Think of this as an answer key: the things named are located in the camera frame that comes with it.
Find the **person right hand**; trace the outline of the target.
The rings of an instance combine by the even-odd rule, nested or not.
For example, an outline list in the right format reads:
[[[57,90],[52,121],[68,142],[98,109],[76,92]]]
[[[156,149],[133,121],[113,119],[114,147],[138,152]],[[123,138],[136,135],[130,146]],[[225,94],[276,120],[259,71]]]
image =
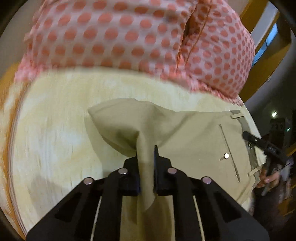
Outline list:
[[[280,173],[278,171],[274,171],[271,175],[267,176],[267,170],[262,169],[259,177],[260,182],[257,184],[256,188],[263,188],[268,184],[269,188],[272,189],[280,182]]]

